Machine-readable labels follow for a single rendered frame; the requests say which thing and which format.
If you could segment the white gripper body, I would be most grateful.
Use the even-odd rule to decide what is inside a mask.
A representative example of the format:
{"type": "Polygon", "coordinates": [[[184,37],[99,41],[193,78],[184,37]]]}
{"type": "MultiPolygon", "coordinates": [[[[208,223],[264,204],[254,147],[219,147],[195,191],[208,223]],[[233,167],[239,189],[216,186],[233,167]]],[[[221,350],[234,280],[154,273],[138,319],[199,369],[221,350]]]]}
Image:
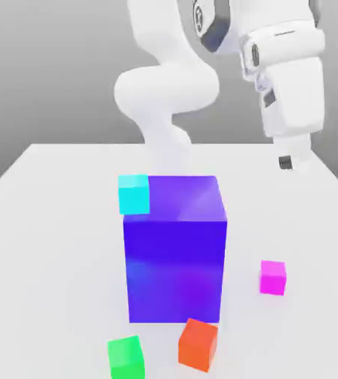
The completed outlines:
{"type": "Polygon", "coordinates": [[[323,129],[325,92],[320,58],[271,65],[260,80],[265,85],[260,105],[266,136],[289,137],[323,129]]]}

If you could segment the small magenta cube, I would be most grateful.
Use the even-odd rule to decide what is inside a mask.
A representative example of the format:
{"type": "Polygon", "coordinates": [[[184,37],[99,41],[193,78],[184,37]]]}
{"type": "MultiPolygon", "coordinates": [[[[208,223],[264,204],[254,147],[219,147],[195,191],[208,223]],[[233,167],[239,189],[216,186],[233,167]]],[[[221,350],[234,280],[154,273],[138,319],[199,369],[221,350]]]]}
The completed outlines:
{"type": "Polygon", "coordinates": [[[260,263],[260,292],[270,295],[285,293],[287,274],[285,263],[280,261],[261,261],[260,263]]]}

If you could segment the small cyan cube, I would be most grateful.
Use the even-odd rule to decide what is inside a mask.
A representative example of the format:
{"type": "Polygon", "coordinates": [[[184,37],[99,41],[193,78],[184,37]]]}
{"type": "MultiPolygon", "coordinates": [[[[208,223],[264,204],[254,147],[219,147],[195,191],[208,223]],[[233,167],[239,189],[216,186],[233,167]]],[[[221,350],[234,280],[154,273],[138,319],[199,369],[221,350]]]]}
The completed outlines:
{"type": "Polygon", "coordinates": [[[119,175],[118,203],[122,215],[144,215],[150,211],[148,175],[119,175]]]}

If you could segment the small orange cube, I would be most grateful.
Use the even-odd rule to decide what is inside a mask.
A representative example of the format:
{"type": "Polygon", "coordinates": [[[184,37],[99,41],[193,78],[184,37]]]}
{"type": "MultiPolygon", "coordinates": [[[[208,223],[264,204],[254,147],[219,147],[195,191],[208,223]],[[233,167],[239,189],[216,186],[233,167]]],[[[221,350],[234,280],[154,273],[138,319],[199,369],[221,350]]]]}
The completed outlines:
{"type": "Polygon", "coordinates": [[[178,362],[208,372],[217,348],[218,327],[189,318],[178,341],[178,362]]]}

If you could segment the small green cube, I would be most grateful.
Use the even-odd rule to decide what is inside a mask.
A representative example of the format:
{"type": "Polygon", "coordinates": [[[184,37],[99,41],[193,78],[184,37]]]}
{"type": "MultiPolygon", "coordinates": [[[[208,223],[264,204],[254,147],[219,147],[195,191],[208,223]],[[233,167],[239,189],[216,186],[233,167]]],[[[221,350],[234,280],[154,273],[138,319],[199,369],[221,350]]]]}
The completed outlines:
{"type": "Polygon", "coordinates": [[[107,342],[112,379],[145,379],[145,363],[137,335],[107,342]]]}

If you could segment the large purple box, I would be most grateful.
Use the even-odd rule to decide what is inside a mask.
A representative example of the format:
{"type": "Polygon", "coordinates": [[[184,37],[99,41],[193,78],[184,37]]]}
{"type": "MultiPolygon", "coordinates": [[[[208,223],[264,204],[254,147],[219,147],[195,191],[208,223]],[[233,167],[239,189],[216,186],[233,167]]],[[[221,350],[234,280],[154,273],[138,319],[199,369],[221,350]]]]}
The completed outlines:
{"type": "Polygon", "coordinates": [[[214,176],[148,176],[150,211],[123,215],[129,320],[220,320],[227,217],[214,176]]]}

